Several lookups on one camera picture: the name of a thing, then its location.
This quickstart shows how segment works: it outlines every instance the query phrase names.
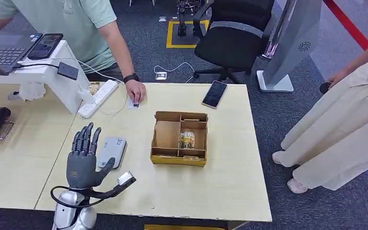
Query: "red floor stripe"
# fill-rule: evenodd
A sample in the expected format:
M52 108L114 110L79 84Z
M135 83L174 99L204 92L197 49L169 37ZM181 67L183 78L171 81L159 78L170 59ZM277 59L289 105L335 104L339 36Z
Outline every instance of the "red floor stripe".
M368 48L368 39L362 34L362 32L352 23L352 21L344 14L341 8L333 0L323 0L328 6L331 12L339 20L339 22L345 27L353 39L362 47L363 50Z

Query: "wooden table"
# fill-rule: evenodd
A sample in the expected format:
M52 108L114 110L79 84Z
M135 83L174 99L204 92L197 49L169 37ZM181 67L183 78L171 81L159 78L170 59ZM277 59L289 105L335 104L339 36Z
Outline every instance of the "wooden table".
M246 86L229 85L216 110L201 105L209 87L148 83L147 100L139 109L129 110L126 105L116 115L96 112L91 119L77 117L36 209L54 210L56 204L49 191L56 185L68 185L66 162L74 134L92 121L95 127L102 127L100 145L111 136L124 137L128 143L121 167L96 190L112 189L116 178L128 170L137 178L122 194L95 206L98 213L272 221ZM118 111L125 98L121 85L101 106L102 112ZM150 161L156 111L208 113L208 160L204 168Z
M19 85L0 84L0 107L15 122L0 140L0 207L34 209L75 118L46 87L44 99L8 101Z

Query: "gray power bank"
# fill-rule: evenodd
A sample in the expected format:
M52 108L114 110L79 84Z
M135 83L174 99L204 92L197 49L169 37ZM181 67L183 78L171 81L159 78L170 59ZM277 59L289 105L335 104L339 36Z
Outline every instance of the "gray power bank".
M126 140L124 138L108 137L105 138L104 143L99 150L97 156L97 166L103 168L108 160L115 158L114 169L117 169L122 161L123 153L126 149Z

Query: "white sneaker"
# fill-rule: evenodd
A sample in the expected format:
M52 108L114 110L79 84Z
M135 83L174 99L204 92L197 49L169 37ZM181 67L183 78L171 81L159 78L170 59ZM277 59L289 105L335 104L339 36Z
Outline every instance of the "white sneaker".
M298 182L296 179L291 179L287 182L288 188L296 194L305 193L308 191L308 188L303 186L300 182Z
M284 151L277 151L277 152L272 154L272 159L273 159L274 163L281 164L279 157L280 157L280 154L282 154L283 152Z

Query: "beige dress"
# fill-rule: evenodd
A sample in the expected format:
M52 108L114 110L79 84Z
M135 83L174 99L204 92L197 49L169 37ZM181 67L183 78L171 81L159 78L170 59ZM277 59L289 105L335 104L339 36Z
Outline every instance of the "beige dress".
M368 170L368 63L330 89L287 133L278 156L305 187L336 190Z

